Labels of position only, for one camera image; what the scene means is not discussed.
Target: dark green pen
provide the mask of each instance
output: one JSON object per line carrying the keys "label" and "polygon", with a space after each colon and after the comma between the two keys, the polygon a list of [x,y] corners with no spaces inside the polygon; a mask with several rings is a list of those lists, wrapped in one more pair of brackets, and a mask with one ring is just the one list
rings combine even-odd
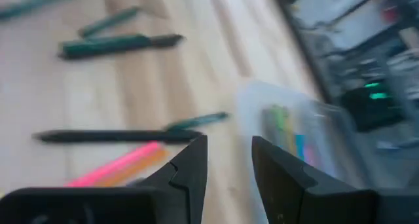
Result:
{"label": "dark green pen", "polygon": [[0,21],[26,14],[36,8],[52,3],[53,1],[57,0],[23,0],[18,3],[0,7]]}
{"label": "dark green pen", "polygon": [[129,19],[135,17],[139,11],[140,11],[139,7],[131,7],[128,9],[124,9],[112,16],[109,16],[102,20],[98,20],[97,22],[94,22],[93,24],[89,24],[86,27],[81,28],[78,31],[78,33],[81,37],[87,38],[100,31],[103,31],[106,28],[110,28],[122,22],[128,21]]}
{"label": "dark green pen", "polygon": [[192,119],[187,119],[179,122],[174,122],[167,125],[164,130],[185,130],[197,126],[202,126],[205,124],[218,122],[224,120],[228,117],[228,113],[220,112],[220,113],[213,113],[210,115],[205,115],[201,117],[195,117]]}
{"label": "dark green pen", "polygon": [[61,57],[68,60],[76,60],[143,48],[173,47],[182,39],[183,36],[181,35],[171,34],[156,37],[122,35],[90,38],[81,41],[65,41],[62,43]]}

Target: pink highlighter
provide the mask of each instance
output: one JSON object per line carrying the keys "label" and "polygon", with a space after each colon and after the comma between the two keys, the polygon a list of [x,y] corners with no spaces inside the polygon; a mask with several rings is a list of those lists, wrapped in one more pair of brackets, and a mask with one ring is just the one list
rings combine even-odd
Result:
{"label": "pink highlighter", "polygon": [[156,151],[162,149],[159,143],[150,142],[147,145],[141,146],[140,148],[120,157],[119,159],[110,162],[100,168],[94,170],[93,172],[88,173],[87,175],[77,178],[72,182],[65,185],[65,187],[91,187],[94,186],[96,182],[105,178],[108,175],[111,175],[119,170],[131,165],[134,162],[137,162],[141,159],[152,155]]}

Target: wooden desk surface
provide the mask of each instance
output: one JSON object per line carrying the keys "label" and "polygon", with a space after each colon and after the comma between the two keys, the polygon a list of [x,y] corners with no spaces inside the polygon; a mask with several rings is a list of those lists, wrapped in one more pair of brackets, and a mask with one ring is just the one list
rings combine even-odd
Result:
{"label": "wooden desk surface", "polygon": [[[0,0],[1,4],[18,0]],[[58,43],[117,10],[136,20],[105,35],[179,33],[171,50],[63,62]],[[154,129],[217,111],[258,79],[305,92],[315,87],[273,0],[65,0],[0,24],[0,191],[60,186],[137,145],[41,145],[52,128]],[[234,117],[204,129],[209,176],[204,223],[252,223],[243,149]],[[174,156],[178,150],[169,148]]]}

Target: green light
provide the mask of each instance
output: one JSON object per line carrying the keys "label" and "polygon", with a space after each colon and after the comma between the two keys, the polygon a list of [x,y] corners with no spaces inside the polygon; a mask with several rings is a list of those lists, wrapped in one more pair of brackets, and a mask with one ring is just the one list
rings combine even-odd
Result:
{"label": "green light", "polygon": [[374,94],[370,94],[369,97],[373,100],[377,100],[377,99],[388,98],[388,95],[386,93],[374,93]]}
{"label": "green light", "polygon": [[374,87],[374,86],[378,86],[380,83],[369,83],[366,84],[364,87],[368,88],[368,87]]}

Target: black pen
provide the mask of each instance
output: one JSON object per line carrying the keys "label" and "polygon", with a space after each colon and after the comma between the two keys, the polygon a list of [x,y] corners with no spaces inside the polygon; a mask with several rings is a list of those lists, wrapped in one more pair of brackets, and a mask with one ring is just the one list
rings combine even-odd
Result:
{"label": "black pen", "polygon": [[81,41],[65,41],[62,43],[60,56],[67,60],[76,60],[144,48],[168,48],[174,47],[182,39],[183,36],[177,34],[155,37],[137,34],[89,38]]}
{"label": "black pen", "polygon": [[192,130],[48,130],[33,137],[47,143],[146,142],[189,143],[202,135]]}

